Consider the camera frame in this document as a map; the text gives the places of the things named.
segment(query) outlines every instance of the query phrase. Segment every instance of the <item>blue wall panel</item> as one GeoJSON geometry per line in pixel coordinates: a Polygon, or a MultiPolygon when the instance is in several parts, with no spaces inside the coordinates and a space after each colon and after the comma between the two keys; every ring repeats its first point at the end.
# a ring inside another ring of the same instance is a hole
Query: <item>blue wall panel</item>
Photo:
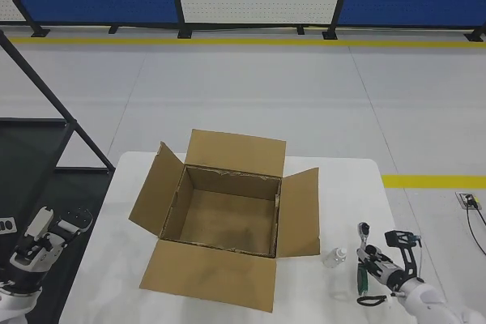
{"type": "Polygon", "coordinates": [[[480,26],[486,0],[344,0],[339,24],[480,26]]]}
{"type": "Polygon", "coordinates": [[[23,0],[35,21],[176,23],[174,0],[23,0]]]}

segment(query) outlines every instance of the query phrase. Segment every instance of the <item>perforated panel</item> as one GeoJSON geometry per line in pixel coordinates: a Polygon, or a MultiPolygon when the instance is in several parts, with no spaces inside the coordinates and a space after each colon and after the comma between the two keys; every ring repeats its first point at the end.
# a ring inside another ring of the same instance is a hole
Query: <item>perforated panel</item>
{"type": "Polygon", "coordinates": [[[340,24],[480,26],[486,0],[346,0],[340,24]]]}
{"type": "Polygon", "coordinates": [[[174,0],[23,0],[35,21],[176,23],[174,0]]]}
{"type": "Polygon", "coordinates": [[[330,23],[336,0],[182,0],[187,23],[330,23]]]}
{"type": "Polygon", "coordinates": [[[11,0],[0,0],[0,21],[24,21],[11,0]]]}

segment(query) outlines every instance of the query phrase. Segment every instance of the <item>bottle cap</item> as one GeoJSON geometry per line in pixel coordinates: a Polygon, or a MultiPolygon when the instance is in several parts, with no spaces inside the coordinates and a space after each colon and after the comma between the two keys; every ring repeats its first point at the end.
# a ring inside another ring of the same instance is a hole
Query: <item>bottle cap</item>
{"type": "Polygon", "coordinates": [[[337,257],[339,258],[346,258],[346,255],[347,255],[347,249],[346,248],[340,248],[340,249],[337,249],[337,257]]]}

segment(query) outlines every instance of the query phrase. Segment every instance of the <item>white wall panel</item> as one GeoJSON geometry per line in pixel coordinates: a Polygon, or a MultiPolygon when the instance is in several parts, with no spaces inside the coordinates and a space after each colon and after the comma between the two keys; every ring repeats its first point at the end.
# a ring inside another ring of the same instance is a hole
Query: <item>white wall panel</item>
{"type": "Polygon", "coordinates": [[[0,0],[0,21],[24,21],[12,0],[0,0]]]}
{"type": "Polygon", "coordinates": [[[336,0],[182,0],[187,23],[330,23],[336,0]]]}

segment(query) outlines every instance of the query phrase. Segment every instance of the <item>box flap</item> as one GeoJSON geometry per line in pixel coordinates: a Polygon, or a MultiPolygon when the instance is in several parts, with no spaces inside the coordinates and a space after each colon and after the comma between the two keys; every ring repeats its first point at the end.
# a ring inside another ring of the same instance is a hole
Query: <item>box flap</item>
{"type": "Polygon", "coordinates": [[[183,169],[184,164],[164,142],[160,142],[159,152],[131,211],[130,220],[159,236],[183,169]]]}
{"type": "Polygon", "coordinates": [[[140,288],[271,312],[275,260],[159,240],[140,288]]]}
{"type": "Polygon", "coordinates": [[[286,142],[193,130],[186,164],[282,177],[286,142]]]}
{"type": "Polygon", "coordinates": [[[279,258],[320,254],[318,168],[283,179],[278,232],[279,258]]]}

